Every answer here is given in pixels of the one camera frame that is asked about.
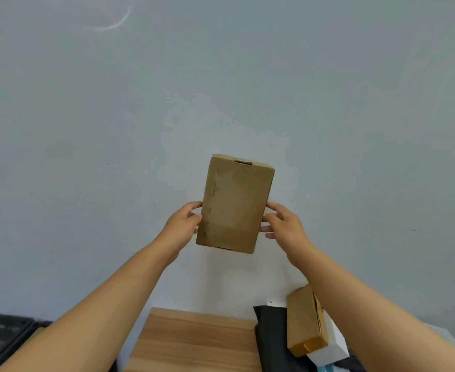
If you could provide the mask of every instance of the brown cardboard box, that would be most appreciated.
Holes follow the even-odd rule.
[[[213,155],[196,244],[253,253],[273,176],[266,164]]]
[[[310,285],[293,291],[287,297],[287,345],[300,357],[328,345],[322,306]]]

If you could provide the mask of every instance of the forearm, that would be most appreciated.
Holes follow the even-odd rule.
[[[47,330],[14,354],[1,372],[101,372],[110,368],[167,265],[150,244]]]
[[[311,244],[299,268],[367,371],[455,371],[455,348]]]

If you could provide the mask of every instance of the finger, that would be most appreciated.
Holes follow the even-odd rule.
[[[260,226],[260,232],[274,232],[272,226]]]
[[[276,213],[265,213],[264,219],[265,222],[268,222],[272,227],[283,221]]]
[[[285,206],[282,206],[280,203],[267,202],[266,206],[269,209],[278,212],[278,214],[281,214],[283,216],[283,218],[287,217],[288,215],[291,214],[290,210],[288,208],[286,208]]]
[[[191,222],[191,224],[196,227],[202,220],[202,214],[193,214],[191,217],[188,218],[188,221]]]
[[[198,209],[199,207],[202,206],[202,201],[193,201],[193,202],[188,202],[187,204],[184,204],[178,211],[177,213],[183,216],[184,218],[188,217],[188,214],[191,213],[193,209]]]

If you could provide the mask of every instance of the left hand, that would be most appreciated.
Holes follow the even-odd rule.
[[[158,244],[158,248],[167,253],[168,265],[176,259],[192,236],[198,232],[197,226],[202,215],[192,211],[201,206],[202,201],[185,204],[169,217],[163,230],[155,238],[154,244]]]

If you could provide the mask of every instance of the right hand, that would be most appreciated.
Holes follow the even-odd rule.
[[[269,226],[261,226],[260,232],[265,232],[265,237],[269,239],[276,239],[288,260],[299,269],[300,256],[313,245],[308,240],[298,215],[279,203],[267,202],[266,206],[275,213],[264,214],[262,222],[268,222]]]

